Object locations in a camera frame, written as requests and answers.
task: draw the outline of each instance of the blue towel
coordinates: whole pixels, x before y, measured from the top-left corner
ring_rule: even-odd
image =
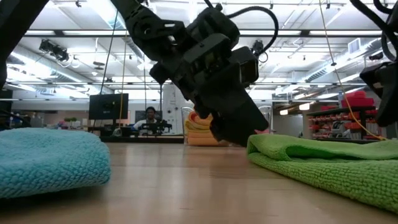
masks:
[[[84,131],[22,128],[0,132],[0,198],[107,183],[109,149]]]

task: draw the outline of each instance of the person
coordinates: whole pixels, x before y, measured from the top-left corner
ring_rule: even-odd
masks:
[[[145,113],[146,113],[147,119],[143,119],[143,120],[138,121],[138,122],[133,126],[133,128],[134,128],[135,130],[141,129],[141,127],[142,127],[143,124],[156,123],[156,119],[155,119],[156,110],[155,110],[155,108],[154,108],[153,106],[148,107],[148,108],[145,110]],[[141,130],[141,132],[142,132],[142,133],[147,133],[147,134],[152,134],[152,131],[149,131],[149,130]]]

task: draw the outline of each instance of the wooden table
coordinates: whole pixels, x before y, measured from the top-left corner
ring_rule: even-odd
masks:
[[[398,223],[395,214],[260,168],[242,148],[108,146],[109,184],[0,200],[0,223]]]

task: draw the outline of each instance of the computer monitor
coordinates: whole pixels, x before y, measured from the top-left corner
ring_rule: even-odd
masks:
[[[119,119],[121,94],[91,95],[88,119]],[[123,93],[122,116],[127,119],[129,94]]]

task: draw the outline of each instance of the ceiling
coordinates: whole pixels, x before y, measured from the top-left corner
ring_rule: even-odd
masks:
[[[330,8],[327,9],[327,3],[330,3]],[[372,1],[363,1],[368,4],[372,10],[375,8],[371,4]],[[395,1],[386,1],[393,5]],[[109,60],[106,66],[106,78],[112,78],[114,82],[122,82],[124,74],[125,82],[133,82],[134,85],[124,86],[125,91],[134,90],[135,98],[137,95],[144,95],[145,89],[158,90],[154,79],[149,76],[150,61],[145,58],[142,60],[136,56],[129,46],[126,47],[124,36],[124,24],[121,20],[117,23],[116,31],[119,35],[111,38],[110,35],[101,35],[101,31],[110,32],[116,10],[111,4],[110,0],[80,0],[81,7],[77,7],[75,1],[68,0],[50,0],[45,9],[40,13],[38,18],[30,27],[25,37],[19,43],[19,51],[15,51],[16,55],[21,55],[25,58],[30,58],[36,61],[34,65],[43,65],[50,70],[55,71],[55,76],[52,78],[34,77],[34,81],[44,80],[45,82],[102,82],[104,70],[96,70],[96,65],[93,62],[106,63],[108,53]],[[270,1],[265,0],[222,0],[212,1],[213,4],[220,3],[223,6],[223,12],[230,14],[242,8],[260,5],[270,8]],[[297,30],[320,30],[323,29],[322,16],[318,5],[318,0],[273,0],[272,12],[279,20],[279,29],[282,34],[283,30],[297,31]],[[187,26],[196,17],[196,14],[201,12],[205,7],[205,3],[197,0],[149,0],[149,7],[162,19],[171,19],[183,21]],[[348,0],[330,0],[323,1],[322,4],[325,22],[328,30],[362,30],[364,34],[367,30],[377,30],[377,27],[367,17],[358,12]],[[382,19],[386,19],[384,14],[376,12]],[[262,30],[272,30],[274,24],[270,17],[258,11],[245,13],[241,16],[233,18],[233,22],[239,29],[245,30],[245,33],[251,32],[250,35],[244,35],[240,38],[238,46],[251,47],[256,40],[261,40],[264,45],[270,41],[271,37],[267,35],[257,35],[256,32],[263,32]],[[54,33],[53,30],[63,30],[63,32]],[[86,35],[87,31],[96,30],[97,34],[91,33]],[[346,32],[345,34],[335,37],[330,36],[330,47],[332,54],[339,58],[348,50],[348,44],[355,40],[357,36],[362,33],[359,31]],[[280,97],[293,98],[294,95],[301,93],[311,93],[319,91],[333,91],[334,87],[327,85],[326,87],[314,86],[299,86],[299,88],[291,88],[287,91],[279,91],[287,85],[270,85],[269,82],[302,82],[305,77],[309,77],[315,70],[322,68],[330,60],[330,53],[328,44],[324,35],[302,36],[286,35],[285,37],[278,37],[274,45],[267,51],[268,61],[260,63],[259,74],[260,78],[257,80],[257,85],[251,86],[248,89],[251,96],[257,100],[268,100],[270,94],[281,93]],[[362,43],[368,43],[377,38],[376,34],[370,34],[367,38],[361,38]],[[44,55],[39,50],[39,45],[42,40],[49,40],[55,45],[59,45],[67,49],[70,58],[66,63],[57,62],[52,56]],[[342,77],[348,77],[352,74],[360,72],[365,64],[372,63],[366,61],[363,57],[356,57],[350,60],[349,63],[341,63],[343,66],[338,68],[338,72]],[[333,74],[327,73],[314,79],[312,82],[336,82]],[[14,78],[12,82],[25,81],[25,79]],[[352,82],[360,82],[358,79],[350,80]],[[152,82],[150,85],[145,85],[144,82]],[[88,94],[86,91],[91,87],[89,94],[98,94],[99,86],[79,85],[80,89],[76,89],[73,83],[69,86],[65,85],[26,85],[34,88],[37,97],[37,91],[40,93],[53,93],[52,90],[68,89],[63,92],[66,97],[84,98]],[[18,90],[21,86],[7,86],[7,88]],[[121,85],[106,85],[104,91],[111,93],[121,89]],[[77,97],[72,96],[71,91],[77,91],[86,96]]]

